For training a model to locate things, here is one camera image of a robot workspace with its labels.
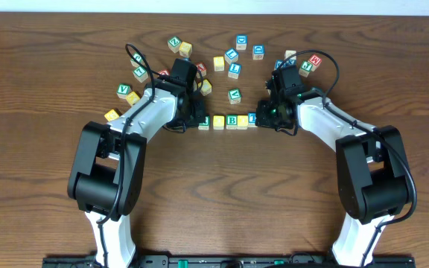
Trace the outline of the blue T block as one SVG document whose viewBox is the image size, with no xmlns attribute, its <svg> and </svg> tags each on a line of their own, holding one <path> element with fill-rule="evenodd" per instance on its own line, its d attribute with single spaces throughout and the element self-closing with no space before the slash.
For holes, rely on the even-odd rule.
<svg viewBox="0 0 429 268">
<path fill-rule="evenodd" d="M 256 127 L 256 114 L 254 112 L 248 113 L 248 127 Z"/>
</svg>

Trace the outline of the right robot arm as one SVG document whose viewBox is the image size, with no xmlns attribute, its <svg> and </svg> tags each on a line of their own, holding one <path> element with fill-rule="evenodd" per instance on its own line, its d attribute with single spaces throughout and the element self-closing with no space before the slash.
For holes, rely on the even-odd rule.
<svg viewBox="0 0 429 268">
<path fill-rule="evenodd" d="M 314 134 L 336 154 L 337 187 L 346 217 L 331 248 L 337 265 L 364 267 L 386 226 L 412 216 L 417 190 L 400 132 L 348 115 L 319 89 L 307 90 L 295 66 L 279 67 L 266 82 L 255 124 L 288 135 Z"/>
</svg>

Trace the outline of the yellow O block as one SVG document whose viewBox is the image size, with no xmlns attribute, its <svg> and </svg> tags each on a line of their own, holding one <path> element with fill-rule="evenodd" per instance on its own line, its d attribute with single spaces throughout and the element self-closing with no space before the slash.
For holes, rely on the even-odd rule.
<svg viewBox="0 0 429 268">
<path fill-rule="evenodd" d="M 223 130 L 225 128 L 225 117 L 223 115 L 214 115 L 212 124 L 214 130 Z"/>
<path fill-rule="evenodd" d="M 237 129 L 246 130 L 249 127 L 249 117 L 248 115 L 238 115 L 237 116 Z"/>
</svg>

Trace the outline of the green R block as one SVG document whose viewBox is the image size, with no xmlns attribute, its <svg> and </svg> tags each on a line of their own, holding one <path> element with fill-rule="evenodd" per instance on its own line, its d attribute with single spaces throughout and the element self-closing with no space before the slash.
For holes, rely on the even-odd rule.
<svg viewBox="0 0 429 268">
<path fill-rule="evenodd" d="M 203 123 L 200 123 L 198 126 L 199 130 L 209 130 L 210 129 L 210 116 L 207 115 Z"/>
</svg>

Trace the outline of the green B block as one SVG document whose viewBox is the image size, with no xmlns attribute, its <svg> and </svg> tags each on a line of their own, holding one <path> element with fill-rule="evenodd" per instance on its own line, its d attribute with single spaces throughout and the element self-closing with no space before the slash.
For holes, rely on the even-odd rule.
<svg viewBox="0 0 429 268">
<path fill-rule="evenodd" d="M 226 115 L 226 128 L 228 130 L 236 130 L 238 128 L 237 115 Z"/>
</svg>

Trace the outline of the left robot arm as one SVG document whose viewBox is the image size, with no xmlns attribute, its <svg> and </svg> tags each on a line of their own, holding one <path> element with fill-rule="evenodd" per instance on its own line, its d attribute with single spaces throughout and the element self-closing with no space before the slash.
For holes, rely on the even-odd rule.
<svg viewBox="0 0 429 268">
<path fill-rule="evenodd" d="M 128 267 L 133 261 L 130 213 L 142 187 L 147 143 L 163 127 L 184 133 L 205 121 L 197 72 L 195 64 L 177 59 L 170 74 L 147 83 L 142 98 L 119 118 L 84 126 L 67 192 L 92 225 L 96 265 Z"/>
</svg>

